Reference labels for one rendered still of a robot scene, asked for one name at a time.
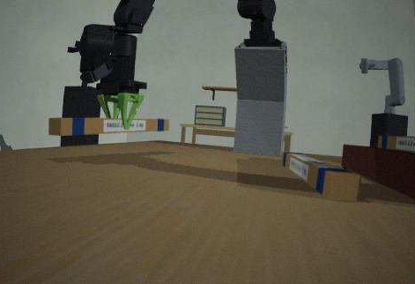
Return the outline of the brown rectangular box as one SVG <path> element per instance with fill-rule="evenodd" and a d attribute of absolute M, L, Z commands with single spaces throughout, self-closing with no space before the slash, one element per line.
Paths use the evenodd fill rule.
<path fill-rule="evenodd" d="M 415 153 L 415 137 L 379 136 L 378 147 Z"/>

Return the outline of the long tan cardboard box with blue bands and white label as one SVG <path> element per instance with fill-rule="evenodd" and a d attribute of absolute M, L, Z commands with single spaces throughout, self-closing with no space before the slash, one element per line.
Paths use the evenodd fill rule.
<path fill-rule="evenodd" d="M 48 135 L 76 136 L 88 134 L 169 131 L 169 119 L 133 118 L 124 129 L 121 118 L 62 117 L 48 119 Z"/>

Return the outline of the brown cardboard box with blue bands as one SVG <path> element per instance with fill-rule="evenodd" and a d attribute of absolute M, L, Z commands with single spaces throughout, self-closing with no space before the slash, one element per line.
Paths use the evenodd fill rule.
<path fill-rule="evenodd" d="M 281 164 L 328 200 L 359 200 L 362 176 L 352 171 L 302 153 L 282 152 Z"/>

